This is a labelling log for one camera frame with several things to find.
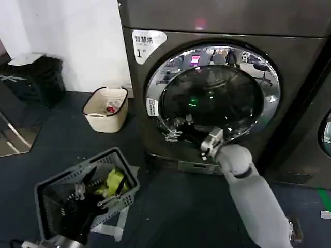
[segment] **number 1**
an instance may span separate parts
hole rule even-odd
[[[137,49],[138,51],[138,58],[142,58],[142,56],[140,55],[140,49]]]

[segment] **washing machine label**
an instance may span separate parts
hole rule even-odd
[[[147,97],[146,110],[149,116],[159,116],[159,102]]]
[[[139,65],[144,64],[148,57],[166,40],[167,35],[162,31],[134,30],[132,41],[136,62]]]

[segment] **washing machine door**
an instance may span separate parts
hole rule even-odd
[[[214,127],[223,128],[225,141],[261,131],[277,109],[280,86],[263,56],[207,45],[166,60],[150,78],[145,99],[166,141],[200,144]]]

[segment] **gray plastic basket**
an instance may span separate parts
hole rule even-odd
[[[120,150],[116,147],[111,148],[35,186],[37,216],[42,239],[50,239],[58,234],[59,222],[64,211],[59,202],[74,193],[74,184],[81,182],[84,176],[95,167],[97,170],[91,179],[92,184],[104,181],[108,173],[117,167],[126,174],[130,190],[110,200],[106,205],[108,212],[96,217],[91,229],[134,202],[134,194],[139,189],[140,184]]]

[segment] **green tape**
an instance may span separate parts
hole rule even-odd
[[[317,192],[318,192],[318,194],[319,194],[319,196],[322,200],[322,203],[325,207],[325,210],[331,212],[331,199],[327,195],[326,191],[325,190],[317,190]]]

